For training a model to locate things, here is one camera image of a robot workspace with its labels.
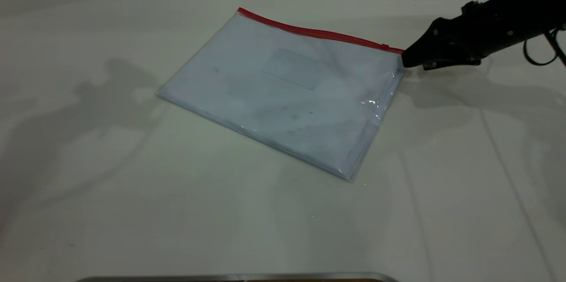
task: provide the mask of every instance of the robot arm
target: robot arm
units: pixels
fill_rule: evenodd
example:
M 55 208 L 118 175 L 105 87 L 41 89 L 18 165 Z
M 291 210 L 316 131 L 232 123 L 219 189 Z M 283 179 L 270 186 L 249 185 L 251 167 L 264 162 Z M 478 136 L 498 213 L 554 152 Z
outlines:
M 566 0 L 489 0 L 469 2 L 461 16 L 434 20 L 424 35 L 402 54 L 406 67 L 425 70 L 453 65 L 479 65 L 491 53 L 544 34 L 556 56 L 566 56 L 556 34 L 566 27 Z M 527 60 L 535 65 L 526 53 Z

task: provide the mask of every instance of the black cable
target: black cable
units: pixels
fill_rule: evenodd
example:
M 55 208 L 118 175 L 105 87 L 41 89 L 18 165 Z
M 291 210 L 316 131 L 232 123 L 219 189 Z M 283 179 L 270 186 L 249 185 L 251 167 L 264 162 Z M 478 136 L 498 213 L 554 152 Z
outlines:
M 552 31 L 552 34 L 550 34 L 550 38 L 552 38 L 552 40 L 554 40 L 554 42 L 556 42 L 556 35 L 557 34 L 558 34 L 558 29 Z M 529 55 L 529 52 L 528 52 L 528 49 L 527 49 L 527 41 L 528 40 L 525 40 L 525 42 L 523 43 L 523 55 L 525 56 L 525 59 L 527 61 L 529 61 L 530 64 L 535 65 L 535 66 L 546 66 L 546 65 L 549 65 L 550 63 L 554 62 L 554 60 L 558 59 L 558 52 L 555 52 L 554 58 L 552 58 L 552 60 L 550 60 L 548 62 L 544 62 L 544 63 L 536 62 Z
M 566 66 L 566 56 L 564 55 L 564 52 L 562 51 L 562 49 L 560 48 L 560 45 L 558 44 L 558 41 L 556 40 L 556 36 L 558 36 L 558 31 L 560 31 L 562 29 L 557 28 L 554 29 L 551 33 L 549 33 L 548 31 L 546 31 L 544 33 L 544 36 L 546 37 L 546 39 L 548 40 L 548 42 L 550 43 L 550 45 L 552 46 L 552 48 L 554 49 L 554 58 L 548 62 L 544 62 L 544 63 L 539 63 L 536 62 L 535 60 L 533 60 L 530 56 L 529 56 L 529 52 L 527 49 L 527 40 L 525 40 L 525 42 L 523 43 L 523 55 L 525 56 L 525 59 L 527 61 L 529 61 L 530 64 L 535 65 L 535 66 L 546 66 L 549 65 L 550 63 L 554 62 L 556 59 L 560 58 L 560 60 L 562 61 L 562 63 L 564 63 L 564 65 Z

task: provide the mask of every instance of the white tabletop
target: white tabletop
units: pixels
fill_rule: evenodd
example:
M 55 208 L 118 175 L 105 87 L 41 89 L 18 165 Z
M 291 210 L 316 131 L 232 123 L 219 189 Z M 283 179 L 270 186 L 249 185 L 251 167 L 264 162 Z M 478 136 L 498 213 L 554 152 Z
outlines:
M 558 62 L 411 72 L 355 183 L 154 96 L 239 6 L 407 48 L 469 1 L 0 0 L 0 280 L 566 281 Z

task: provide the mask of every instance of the plastic bag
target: plastic bag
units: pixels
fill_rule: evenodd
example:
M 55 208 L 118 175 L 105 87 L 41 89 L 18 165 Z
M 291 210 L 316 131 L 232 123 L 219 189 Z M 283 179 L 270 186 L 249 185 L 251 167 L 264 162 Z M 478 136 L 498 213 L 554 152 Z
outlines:
M 402 78 L 401 52 L 240 8 L 158 94 L 353 181 Z

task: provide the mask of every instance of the red zipper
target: red zipper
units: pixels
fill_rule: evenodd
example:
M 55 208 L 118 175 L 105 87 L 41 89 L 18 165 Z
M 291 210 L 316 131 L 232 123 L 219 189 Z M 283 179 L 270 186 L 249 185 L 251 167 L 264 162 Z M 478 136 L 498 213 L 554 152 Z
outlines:
M 281 22 L 273 21 L 267 18 L 263 18 L 262 16 L 256 15 L 253 12 L 247 11 L 244 8 L 239 8 L 238 12 L 243 14 L 247 18 L 253 19 L 257 22 L 261 22 L 263 24 L 267 24 L 268 26 L 276 27 L 281 30 L 285 30 L 287 32 L 291 32 L 292 34 L 300 34 L 302 36 L 309 36 L 314 38 L 321 38 L 321 39 L 328 39 L 328 40 L 336 40 L 337 42 L 347 42 L 351 44 L 363 45 L 368 46 L 370 48 L 379 49 L 387 52 L 393 52 L 401 54 L 404 52 L 402 49 L 391 48 L 386 44 L 377 44 L 375 42 L 371 42 L 362 38 L 356 38 L 352 36 L 348 36 L 345 34 L 337 34 L 336 32 L 330 32 L 325 30 L 314 30 L 314 29 L 307 29 L 307 28 L 300 28 L 295 26 L 289 26 L 288 24 L 284 24 Z

